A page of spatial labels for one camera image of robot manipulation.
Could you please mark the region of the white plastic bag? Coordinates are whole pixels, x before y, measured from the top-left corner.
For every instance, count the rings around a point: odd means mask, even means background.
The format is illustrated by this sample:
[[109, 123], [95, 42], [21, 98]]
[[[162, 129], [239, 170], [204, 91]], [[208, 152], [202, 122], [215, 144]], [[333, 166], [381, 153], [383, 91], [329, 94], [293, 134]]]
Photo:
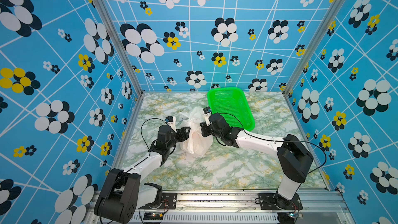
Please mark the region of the white plastic bag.
[[182, 127], [190, 127], [189, 137], [180, 143], [180, 148], [193, 157], [203, 157], [213, 143], [213, 137], [203, 137], [200, 123], [205, 122], [204, 111], [201, 107], [195, 107], [189, 114], [182, 113]]

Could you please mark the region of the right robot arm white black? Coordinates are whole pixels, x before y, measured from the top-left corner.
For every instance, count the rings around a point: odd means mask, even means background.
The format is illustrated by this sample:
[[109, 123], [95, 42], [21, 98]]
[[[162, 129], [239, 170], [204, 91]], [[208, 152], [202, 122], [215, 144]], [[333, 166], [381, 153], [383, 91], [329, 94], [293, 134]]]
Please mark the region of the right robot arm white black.
[[284, 175], [273, 196], [273, 204], [279, 209], [292, 204], [298, 189], [306, 181], [314, 160], [302, 141], [291, 134], [275, 138], [232, 127], [220, 113], [208, 115], [200, 126], [203, 137], [212, 135], [222, 145], [251, 149], [277, 158]]

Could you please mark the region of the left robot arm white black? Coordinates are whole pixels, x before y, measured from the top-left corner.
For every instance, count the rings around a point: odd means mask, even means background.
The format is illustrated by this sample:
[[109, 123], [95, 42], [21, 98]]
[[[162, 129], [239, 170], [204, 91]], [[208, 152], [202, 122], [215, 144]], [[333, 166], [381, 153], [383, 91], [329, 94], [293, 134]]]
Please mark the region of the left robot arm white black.
[[158, 207], [162, 202], [162, 187], [154, 183], [141, 182], [151, 172], [164, 165], [171, 150], [177, 143], [188, 140], [191, 128], [175, 129], [162, 125], [158, 129], [157, 139], [152, 142], [149, 151], [138, 162], [127, 169], [112, 169], [103, 184], [94, 207], [94, 214], [121, 224], [128, 223], [136, 209], [145, 205]]

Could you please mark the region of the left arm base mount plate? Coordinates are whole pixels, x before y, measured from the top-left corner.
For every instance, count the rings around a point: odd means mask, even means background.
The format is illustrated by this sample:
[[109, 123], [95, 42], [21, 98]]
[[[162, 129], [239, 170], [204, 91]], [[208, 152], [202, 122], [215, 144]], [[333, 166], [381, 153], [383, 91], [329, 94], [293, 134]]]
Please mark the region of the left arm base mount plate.
[[158, 200], [158, 197], [154, 202], [142, 205], [141, 202], [144, 200], [138, 200], [138, 206], [140, 210], [154, 209], [154, 210], [170, 210], [176, 209], [177, 203], [177, 193], [175, 192], [163, 192], [161, 199]]

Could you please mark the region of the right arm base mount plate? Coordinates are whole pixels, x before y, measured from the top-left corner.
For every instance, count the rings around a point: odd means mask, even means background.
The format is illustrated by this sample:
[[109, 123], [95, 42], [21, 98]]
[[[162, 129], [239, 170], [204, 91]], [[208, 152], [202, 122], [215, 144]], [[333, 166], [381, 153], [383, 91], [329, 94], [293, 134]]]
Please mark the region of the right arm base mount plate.
[[294, 194], [291, 200], [286, 200], [277, 193], [260, 193], [255, 199], [255, 203], [259, 204], [261, 210], [302, 210], [302, 201], [298, 194]]

